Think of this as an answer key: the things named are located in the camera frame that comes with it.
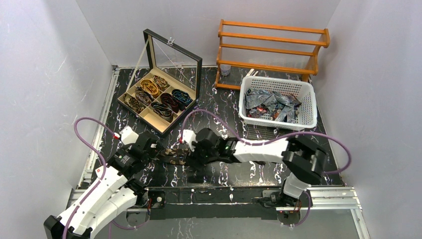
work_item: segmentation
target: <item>beige box divider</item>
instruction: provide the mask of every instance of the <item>beige box divider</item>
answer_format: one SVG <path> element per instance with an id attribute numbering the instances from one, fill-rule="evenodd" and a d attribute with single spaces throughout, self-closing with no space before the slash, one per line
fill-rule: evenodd
<path id="1" fill-rule="evenodd" d="M 124 103 L 124 94 L 119 96 L 119 98 L 117 98 L 117 100 Z"/>
<path id="2" fill-rule="evenodd" d="M 129 90 L 126 91 L 126 93 L 128 93 L 129 95 L 135 97 L 135 89 L 136 89 L 136 84 L 133 85 L 132 87 L 129 88 Z"/>
<path id="3" fill-rule="evenodd" d="M 171 95 L 171 92 L 174 90 L 175 88 L 172 86 L 169 86 L 169 88 L 167 88 L 164 93 L 169 93 Z"/>
<path id="4" fill-rule="evenodd" d="M 150 125 L 154 126 L 156 129 L 158 129 L 160 132 L 164 132 L 168 126 L 170 125 L 169 122 L 165 121 L 163 118 L 161 118 L 159 115 L 157 115 L 153 110 L 151 105 L 149 105 L 147 108 L 145 108 L 141 114 L 139 114 L 142 118 L 144 118 Z"/>

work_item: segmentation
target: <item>metal bar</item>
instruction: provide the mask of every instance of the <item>metal bar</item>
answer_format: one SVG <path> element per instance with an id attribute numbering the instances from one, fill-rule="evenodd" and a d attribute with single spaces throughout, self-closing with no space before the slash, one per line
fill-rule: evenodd
<path id="1" fill-rule="evenodd" d="M 355 222 L 356 230 L 360 239 L 370 239 L 368 229 L 366 228 L 365 221 L 361 209 L 350 210 Z"/>
<path id="2" fill-rule="evenodd" d="M 94 172 L 93 170 L 87 170 L 87 171 L 85 171 L 84 179 L 85 179 L 85 180 L 91 180 L 91 178 L 92 178 L 92 173 L 93 173 L 93 172 Z"/>
<path id="3" fill-rule="evenodd" d="M 113 94 L 114 94 L 114 89 L 116 88 L 116 84 L 117 84 L 117 79 L 119 76 L 119 71 L 118 69 L 114 70 L 113 76 L 111 77 L 110 80 L 110 85 L 108 86 L 108 91 L 107 94 L 105 96 L 105 101 L 104 101 L 104 105 L 103 105 L 103 109 L 101 111 L 101 115 L 100 115 L 100 121 L 105 123 L 107 116 L 108 116 L 108 112 L 110 110 L 110 106 L 111 106 L 111 101 L 113 99 Z M 96 149 L 98 149 L 98 147 L 100 146 L 101 143 L 101 138 L 103 136 L 104 133 L 104 127 L 102 127 L 101 125 L 97 126 L 97 130 L 96 133 L 94 135 L 94 140 L 92 143 L 92 146 Z M 87 160 L 87 163 L 85 164 L 85 168 L 83 170 L 83 173 L 81 175 L 81 179 L 79 181 L 79 186 L 81 186 L 82 182 L 84 181 L 84 178 L 86 178 L 86 173 L 88 171 L 91 171 L 94 169 L 94 159 L 97 155 L 91 150 L 89 158 Z"/>
<path id="4" fill-rule="evenodd" d="M 74 201 L 76 201 L 85 190 L 73 190 L 71 196 L 69 198 L 68 205 L 71 205 Z M 362 209 L 359 199 L 356 196 L 356 192 L 353 187 L 312 187 L 309 188 L 311 192 L 313 206 L 311 209 L 313 210 L 331 210 L 331 209 Z M 277 207 L 277 211 L 291 211 L 292 207 Z M 140 209 L 132 208 L 131 211 L 137 211 Z"/>

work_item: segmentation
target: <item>wooden rack leg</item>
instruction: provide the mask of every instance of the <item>wooden rack leg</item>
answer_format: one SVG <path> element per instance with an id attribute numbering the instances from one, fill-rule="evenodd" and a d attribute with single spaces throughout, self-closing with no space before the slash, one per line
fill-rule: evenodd
<path id="1" fill-rule="evenodd" d="M 220 65 L 217 65 L 217 76 L 215 77 L 215 87 L 217 88 L 218 86 L 218 81 L 220 80 Z"/>
<path id="2" fill-rule="evenodd" d="M 302 74 L 302 81 L 308 82 L 309 81 L 309 74 Z"/>

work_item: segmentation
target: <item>crumpled clothing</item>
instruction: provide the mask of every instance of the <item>crumpled clothing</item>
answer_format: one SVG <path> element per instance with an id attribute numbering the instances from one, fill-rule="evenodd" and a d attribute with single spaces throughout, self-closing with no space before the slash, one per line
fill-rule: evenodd
<path id="1" fill-rule="evenodd" d="M 291 100 L 288 96 L 284 96 L 279 92 L 250 88 L 246 92 L 246 108 L 252 109 L 260 105 L 265 105 L 270 111 L 272 111 L 277 103 L 290 104 Z"/>
<path id="2" fill-rule="evenodd" d="M 293 95 L 282 95 L 276 91 L 250 88 L 245 96 L 248 117 L 259 118 L 270 113 L 271 119 L 279 122 L 295 123 L 297 108 L 302 104 Z"/>

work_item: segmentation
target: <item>table surface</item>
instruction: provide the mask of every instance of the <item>table surface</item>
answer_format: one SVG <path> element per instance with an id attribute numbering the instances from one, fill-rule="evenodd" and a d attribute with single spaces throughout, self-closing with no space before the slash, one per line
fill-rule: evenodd
<path id="1" fill-rule="evenodd" d="M 139 225 L 145 214 L 129 218 L 125 213 L 115 220 L 122 226 Z M 95 237 L 107 239 L 108 226 Z M 121 230 L 111 226 L 111 238 L 124 239 L 359 239 L 350 210 L 312 210 L 306 221 L 292 229 L 278 221 L 259 218 L 181 218 L 149 221 L 137 230 Z"/>
<path id="2" fill-rule="evenodd" d="M 134 69 L 120 69 L 111 107 L 105 123 L 115 132 L 118 132 L 125 126 L 129 125 L 137 133 L 150 131 L 153 134 L 157 134 L 151 127 L 149 127 L 141 119 L 138 119 L 135 114 L 129 112 L 117 101 L 117 98 L 125 92 L 133 71 Z M 149 69 L 138 69 L 132 85 L 139 81 L 148 72 Z M 185 72 L 187 72 L 185 74 L 195 73 L 195 71 Z M 241 79 L 247 74 L 247 72 L 248 69 L 237 69 L 235 72 L 231 72 L 231 74 L 237 74 Z M 299 76 L 296 74 L 281 72 L 259 71 L 258 76 L 292 80 L 299 79 Z M 227 124 L 240 136 L 246 139 L 268 140 L 279 135 L 292 132 L 286 129 L 275 129 L 243 123 L 238 116 L 239 91 L 215 88 L 215 77 L 215 67 L 202 68 L 200 98 L 195 109 L 206 109 L 213 112 L 225 120 Z M 186 145 L 180 145 L 177 141 L 181 124 L 182 121 L 167 136 L 161 139 L 164 146 L 169 148 L 187 148 Z M 234 136 L 215 119 L 206 114 L 197 113 L 188 119 L 187 128 L 199 131 L 204 127 L 209 127 L 220 135 L 226 135 L 229 137 Z M 319 111 L 316 127 L 306 129 L 305 131 L 325 133 L 325 128 L 319 115 Z M 336 170 L 337 166 L 328 140 L 326 138 L 316 138 L 314 136 L 309 136 L 309 138 L 324 147 L 329 153 L 325 170 Z M 120 146 L 120 143 L 113 140 L 106 132 L 104 133 L 100 149 L 106 159 L 112 156 L 117 147 Z M 96 161 L 95 165 L 95 168 L 97 167 L 99 167 L 98 161 Z M 258 165 L 253 162 L 234 164 L 216 162 L 207 165 L 204 170 L 196 171 L 188 166 L 175 166 L 165 164 L 160 161 L 153 161 L 143 170 L 141 180 L 149 187 L 277 186 L 282 185 L 284 179 L 289 174 L 290 171 L 286 168 L 286 166 L 280 163 L 267 162 L 265 165 Z M 323 181 L 322 184 L 344 185 L 339 174 L 326 176 L 325 181 Z"/>

